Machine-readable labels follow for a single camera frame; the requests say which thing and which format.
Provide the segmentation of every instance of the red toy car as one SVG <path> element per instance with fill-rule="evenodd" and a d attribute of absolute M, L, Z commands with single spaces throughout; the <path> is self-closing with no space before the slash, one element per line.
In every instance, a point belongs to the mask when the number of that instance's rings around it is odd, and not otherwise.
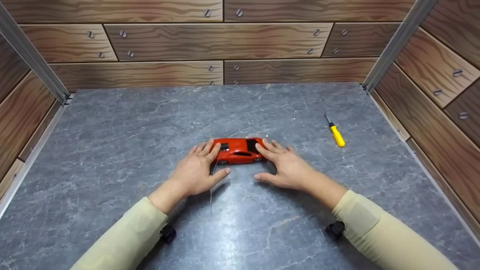
<path fill-rule="evenodd" d="M 218 162 L 220 165 L 244 164 L 265 160 L 255 148 L 257 143 L 264 146 L 260 138 L 222 138 L 215 139 L 214 144 L 216 143 L 221 143 L 221 147 L 214 162 Z"/>

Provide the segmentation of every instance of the black object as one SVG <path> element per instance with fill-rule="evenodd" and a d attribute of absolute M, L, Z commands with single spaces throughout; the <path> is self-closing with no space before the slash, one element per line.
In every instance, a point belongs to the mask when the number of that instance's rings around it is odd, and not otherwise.
<path fill-rule="evenodd" d="M 160 240 L 165 241 L 167 245 L 172 243 L 173 239 L 177 236 L 177 231 L 170 225 L 165 225 L 160 231 Z"/>
<path fill-rule="evenodd" d="M 335 221 L 335 223 L 328 225 L 325 228 L 325 231 L 330 238 L 336 241 L 342 237 L 343 232 L 345 231 L 345 223 L 341 221 Z"/>

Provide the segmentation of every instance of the wood grain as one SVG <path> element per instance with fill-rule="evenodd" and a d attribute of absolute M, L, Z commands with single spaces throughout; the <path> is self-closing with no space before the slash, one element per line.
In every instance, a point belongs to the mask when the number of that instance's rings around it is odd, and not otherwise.
<path fill-rule="evenodd" d="M 421 26 L 480 68 L 480 1 L 439 0 Z"/>
<path fill-rule="evenodd" d="M 0 179 L 54 101 L 49 90 L 30 72 L 0 105 Z"/>
<path fill-rule="evenodd" d="M 10 188 L 10 185 L 12 184 L 13 180 L 15 179 L 15 177 L 17 176 L 18 172 L 23 167 L 23 165 L 24 163 L 21 160 L 15 159 L 12 166 L 7 171 L 7 174 L 3 177 L 3 179 L 1 179 L 0 201 L 2 200 L 5 193 L 7 193 L 8 189 Z"/>
<path fill-rule="evenodd" d="M 393 64 L 375 88 L 476 219 L 480 149 Z"/>
<path fill-rule="evenodd" d="M 225 61 L 225 84 L 363 82 L 376 58 Z"/>
<path fill-rule="evenodd" d="M 0 104 L 30 70 L 0 34 Z"/>
<path fill-rule="evenodd" d="M 400 23 L 336 23 L 322 57 L 380 56 Z"/>
<path fill-rule="evenodd" d="M 390 123 L 392 123 L 392 125 L 395 127 L 396 131 L 400 134 L 400 136 L 402 136 L 403 140 L 406 141 L 410 139 L 410 134 L 408 133 L 408 131 L 405 129 L 402 123 L 400 123 L 398 118 L 393 114 L 387 104 L 385 104 L 385 101 L 377 94 L 375 90 L 373 90 L 371 96 L 375 100 L 377 105 L 382 109 Z"/>
<path fill-rule="evenodd" d="M 466 119 L 460 119 L 462 112 L 468 113 Z M 480 146 L 480 80 L 450 103 L 445 108 L 445 113 Z"/>
<path fill-rule="evenodd" d="M 2 0 L 19 24 L 222 21 L 221 0 Z M 204 12 L 209 9 L 210 16 Z"/>
<path fill-rule="evenodd" d="M 223 84 L 222 61 L 51 64 L 70 92 L 78 89 Z"/>
<path fill-rule="evenodd" d="M 47 62 L 117 61 L 102 25 L 21 25 Z M 93 33 L 88 37 L 87 31 Z"/>
<path fill-rule="evenodd" d="M 332 23 L 105 25 L 121 61 L 320 57 Z M 119 35 L 125 31 L 127 37 Z M 128 51 L 134 52 L 130 57 Z"/>
<path fill-rule="evenodd" d="M 224 0 L 226 22 L 403 21 L 414 0 Z M 241 17 L 237 9 L 243 10 Z"/>
<path fill-rule="evenodd" d="M 473 83 L 480 71 L 419 28 L 396 59 L 397 64 L 441 108 Z M 455 77 L 454 70 L 462 69 Z M 434 90 L 440 89 L 439 95 Z"/>
<path fill-rule="evenodd" d="M 458 211 L 460 216 L 463 218 L 467 226 L 472 230 L 474 235 L 480 239 L 480 223 L 475 219 L 472 213 L 469 211 L 467 206 L 462 202 L 460 197 L 455 193 L 452 187 L 448 184 L 445 178 L 440 174 L 437 168 L 432 164 L 430 159 L 425 155 L 425 153 L 420 149 L 417 142 L 413 138 L 407 141 L 408 146 L 415 152 L 415 155 L 418 157 L 423 166 L 432 176 L 433 180 L 438 184 L 440 189 L 443 191 L 448 200 L 452 203 L 455 209 Z"/>
<path fill-rule="evenodd" d="M 60 109 L 60 107 L 61 105 L 59 102 L 54 102 L 52 104 L 52 106 L 50 107 L 50 110 L 47 112 L 47 114 L 43 118 L 40 125 L 38 125 L 38 127 L 35 129 L 35 132 L 30 137 L 30 139 L 28 140 L 28 142 L 25 144 L 24 148 L 20 152 L 20 155 L 18 156 L 20 160 L 22 160 L 23 162 L 27 160 L 28 156 L 30 156 L 30 153 L 32 153 L 34 147 L 40 140 L 40 137 L 43 135 L 43 133 L 47 129 L 48 125 L 50 124 L 53 117 L 55 116 L 57 111 Z"/>

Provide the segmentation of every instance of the long sleeve shirt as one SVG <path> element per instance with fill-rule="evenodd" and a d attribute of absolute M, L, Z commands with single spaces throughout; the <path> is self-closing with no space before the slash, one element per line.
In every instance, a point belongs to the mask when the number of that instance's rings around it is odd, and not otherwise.
<path fill-rule="evenodd" d="M 387 270 L 453 270 L 444 255 L 404 223 L 349 190 L 333 214 L 345 237 Z M 160 238 L 167 215 L 142 198 L 74 264 L 72 270 L 133 270 Z"/>

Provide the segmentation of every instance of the metal frame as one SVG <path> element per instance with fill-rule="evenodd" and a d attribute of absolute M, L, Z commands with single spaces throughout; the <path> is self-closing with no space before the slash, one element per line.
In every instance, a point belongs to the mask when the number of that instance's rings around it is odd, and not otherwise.
<path fill-rule="evenodd" d="M 52 92 L 55 98 L 63 105 L 70 96 L 70 92 L 53 72 L 45 59 L 25 36 L 5 6 L 0 2 L 0 33 L 17 51 L 20 57 L 30 66 L 32 71 Z"/>
<path fill-rule="evenodd" d="M 392 39 L 373 66 L 362 84 L 363 89 L 370 94 L 380 82 L 400 51 L 417 31 L 428 13 L 432 10 L 437 0 L 417 0 L 408 12 L 402 24 L 398 27 Z"/>

